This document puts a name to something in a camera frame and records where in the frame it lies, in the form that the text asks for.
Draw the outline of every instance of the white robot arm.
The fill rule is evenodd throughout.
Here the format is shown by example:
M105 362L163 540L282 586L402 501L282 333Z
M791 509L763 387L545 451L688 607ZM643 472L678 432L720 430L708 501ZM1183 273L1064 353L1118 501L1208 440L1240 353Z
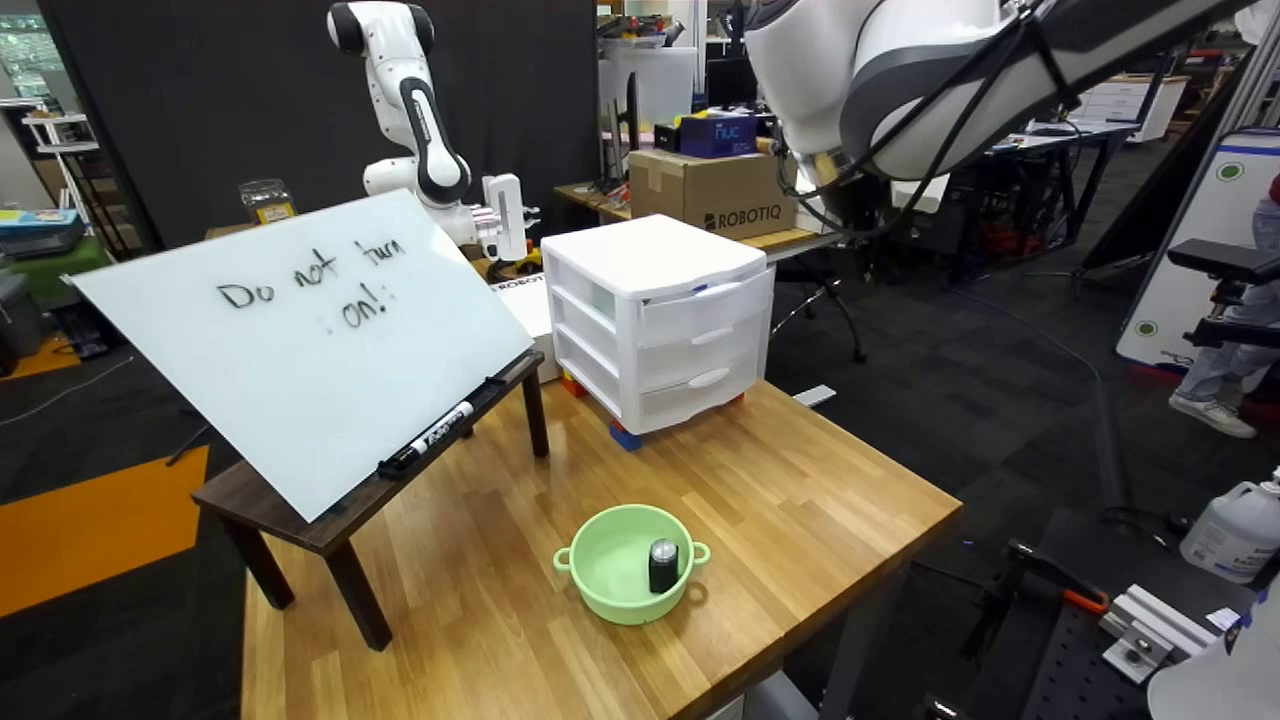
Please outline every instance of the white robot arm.
M326 40L362 55L366 100L379 134L413 157L362 168L362 194L413 190L455 244L480 244L489 260L522 260L522 201L513 173L484 175L484 203L473 194L469 161L446 146L439 97L427 69L436 23L419 6L366 0L330 6Z
M835 157L845 180L923 180L1240 6L756 0L742 44L800 164Z

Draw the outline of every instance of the easel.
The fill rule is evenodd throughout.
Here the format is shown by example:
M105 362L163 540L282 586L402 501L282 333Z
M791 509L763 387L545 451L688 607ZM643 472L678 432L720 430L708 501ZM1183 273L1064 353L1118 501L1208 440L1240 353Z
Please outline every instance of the easel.
M197 504L205 513L212 513L239 560L249 563L249 574L255 578L258 593L266 598L272 607L286 607L293 603L293 589L277 563L277 556L266 554L265 536L280 536L286 546L299 546L315 556L325 556L337 589L343 593L359 638L366 648L388 648L391 644L391 627L366 589L366 578L356 560L350 536L362 530L362 519L370 519L413 475L419 475L444 447L452 447L452 440L469 438L473 424L496 408L514 383L522 383L522 418L526 418L526 445L530 457L549 457L549 422L545 422L545 398L541 398L541 353L522 353L514 355L499 377L484 379L473 398L469 398L469 418L446 424L439 438L432 438L432 445L422 445L413 457L413 469L402 469L402 475L388 480L379 472L370 472L362 486L356 486L338 504L330 504L325 517L315 517L311 526L299 519L266 480L258 480L249 466L231 466L229 472L212 475L201 491Z

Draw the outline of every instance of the white box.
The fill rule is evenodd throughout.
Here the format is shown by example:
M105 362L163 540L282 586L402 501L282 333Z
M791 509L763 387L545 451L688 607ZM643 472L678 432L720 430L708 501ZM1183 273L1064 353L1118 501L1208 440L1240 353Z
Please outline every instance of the white box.
M1088 92L1079 92L1079 108L1072 114L1072 126L1135 126L1135 114L1143 108L1149 92L1152 92L1152 77L1143 71L1124 71L1103 86L1093 86ZM1165 141L1183 92L1187 92L1183 77L1165 77L1143 118L1143 128L1135 128L1129 146Z
M772 267L672 218L545 240L555 362L630 438L763 379Z

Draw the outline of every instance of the wall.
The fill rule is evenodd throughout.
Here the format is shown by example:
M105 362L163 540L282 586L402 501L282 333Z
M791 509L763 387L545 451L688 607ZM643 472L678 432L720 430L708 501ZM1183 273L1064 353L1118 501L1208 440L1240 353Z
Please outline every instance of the wall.
M394 157L366 108L359 60L325 34L330 0L45 0L84 114L135 218L158 244L245 226L236 183L280 175L299 210L359 194ZM550 183L594 173L590 6L427 0L432 71L452 141L475 173Z

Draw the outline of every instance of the black floor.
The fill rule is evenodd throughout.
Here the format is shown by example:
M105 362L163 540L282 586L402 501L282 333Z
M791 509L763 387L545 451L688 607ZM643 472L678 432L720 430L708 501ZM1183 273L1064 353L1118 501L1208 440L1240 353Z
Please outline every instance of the black floor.
M1118 469L1131 509L1152 517L1152 530L1272 472L1275 432L1240 445L1171 418L1171 377L1135 371L1111 353L1131 300L1072 282L1083 247L1152 164L1155 147L1111 164L1083 240L1066 254L964 285L952 285L940 260L900 263L893 285L846 285L869 364L851 364L851 337L833 306L774 337L772 383L835 387L835 401L818 406L822 418L964 501L957 534L903 582L888 644L864 678L864 720L913 720L926 696L973 692L980 655L960 655L960 644L998 554L1008 540L1037 540L1056 509L1117 497L1103 469ZM796 300L800 287L778 285L778 309ZM50 406L31 424L6 424L100 368L107 364L0 383L0 501L163 457L190 432L190 418L144 364ZM1099 398L1111 408L1117 461L1099 457ZM236 715L239 593L224 540L201 530L187 556L0 621L0 715ZM818 638L786 665L805 692L814 692L828 648L833 638Z
M835 401L818 406L828 422L964 501L957 534L906 574L856 715L913 720L926 699L964 707L982 673L982 655L960 654L980 599L1005 547L1037 546L1056 509L1124 504L1143 534L1176 546L1169 519L1197 517L1215 491L1275 469L1275 430L1224 440L1169 414L1176 371L1117 355L1131 292L1076 282L1079 257L1158 151L1117 157L1076 247L964 285L952 282L952 260L913 257L893 282L846 287L869 364L846 362L851 337L833 306L811 306L811 322L800 317L774 337L772 383L835 387ZM800 298L805 285L778 285L778 306ZM818 696L833 644L835 632L822 632L786 665L800 692Z
M187 406L132 353L0 379L0 504L168 457L197 430ZM206 469L224 466L229 447L212 447ZM0 715L239 715L239 598L236 556L201 526L197 554L2 618Z

